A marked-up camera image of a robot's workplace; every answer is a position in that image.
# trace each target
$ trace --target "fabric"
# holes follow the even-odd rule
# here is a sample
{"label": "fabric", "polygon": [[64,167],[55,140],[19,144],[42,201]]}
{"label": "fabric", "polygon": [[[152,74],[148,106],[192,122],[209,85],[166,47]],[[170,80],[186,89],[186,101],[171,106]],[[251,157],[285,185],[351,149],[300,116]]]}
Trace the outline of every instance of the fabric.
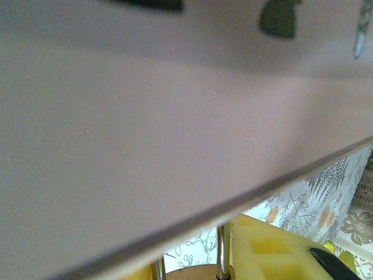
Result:
{"label": "fabric", "polygon": [[357,275],[373,280],[373,152],[335,241],[336,252],[354,255]]}
{"label": "fabric", "polygon": [[373,152],[357,186],[353,203],[366,210],[373,211]]}
{"label": "fabric", "polygon": [[[289,186],[244,214],[322,243],[334,240],[367,163],[372,147],[364,148],[316,175]],[[168,251],[166,272],[217,258],[216,228]]]}
{"label": "fabric", "polygon": [[355,259],[357,275],[373,280],[373,214],[352,205],[335,240],[336,254],[347,250]]}

